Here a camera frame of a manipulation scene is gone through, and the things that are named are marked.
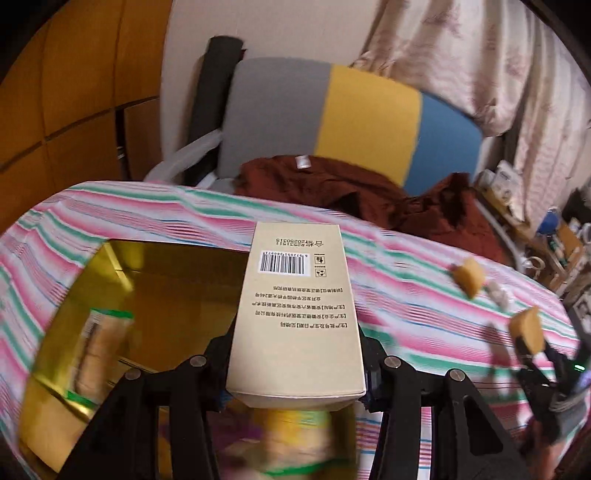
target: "white wall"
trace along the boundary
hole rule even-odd
[[[344,65],[361,53],[381,0],[174,0],[164,45],[164,158],[184,145],[200,58],[214,35],[244,40],[246,58],[302,57]]]

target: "chair backrest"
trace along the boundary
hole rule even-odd
[[[313,60],[258,58],[236,67],[217,176],[253,158],[319,155],[386,175],[420,194],[473,174],[482,134],[459,111],[402,83]]]

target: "barcode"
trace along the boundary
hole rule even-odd
[[[261,252],[259,272],[309,277],[310,259],[307,254],[263,250]]]

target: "clothing tag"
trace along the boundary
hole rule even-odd
[[[299,157],[296,157],[295,164],[297,165],[298,170],[301,170],[302,168],[310,168],[312,166],[308,155],[300,155]]]

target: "dark red cloth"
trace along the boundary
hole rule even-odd
[[[423,195],[409,197],[385,176],[329,158],[309,157],[299,170],[292,155],[242,165],[235,193],[329,208],[387,230],[409,233],[506,264],[506,255],[475,204],[467,173],[453,173]]]
[[[505,252],[475,200],[469,175],[452,173],[422,195],[403,200],[391,229],[507,264]]]

